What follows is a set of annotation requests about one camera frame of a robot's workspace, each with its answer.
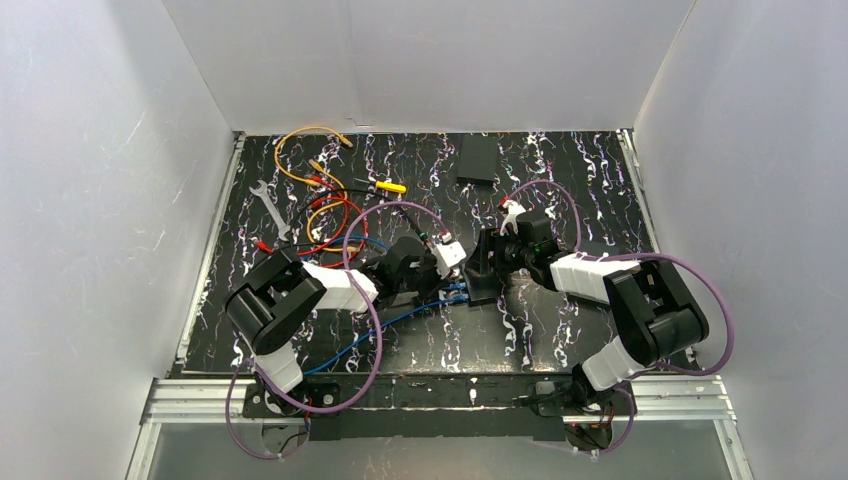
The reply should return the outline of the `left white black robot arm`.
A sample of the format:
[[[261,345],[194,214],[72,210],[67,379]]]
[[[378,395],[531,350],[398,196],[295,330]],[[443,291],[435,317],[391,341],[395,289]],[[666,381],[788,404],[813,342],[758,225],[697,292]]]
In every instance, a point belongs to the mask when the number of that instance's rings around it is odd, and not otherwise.
[[[453,270],[439,247],[403,237],[350,273],[303,261],[290,248],[278,250],[230,291],[225,313],[270,384],[288,393],[304,379],[291,340],[314,311],[366,313],[369,305],[391,307],[400,297],[436,296]]]

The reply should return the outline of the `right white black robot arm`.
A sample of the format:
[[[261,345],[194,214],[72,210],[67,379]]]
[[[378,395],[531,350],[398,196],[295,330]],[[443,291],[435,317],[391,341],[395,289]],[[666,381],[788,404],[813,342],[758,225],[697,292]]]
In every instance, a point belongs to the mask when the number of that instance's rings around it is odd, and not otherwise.
[[[610,308],[617,335],[572,369],[572,399],[606,392],[709,334],[702,309],[672,262],[589,260],[559,245],[543,213],[508,214],[501,226],[480,232],[464,265],[471,301],[495,301],[519,270],[548,290]]]

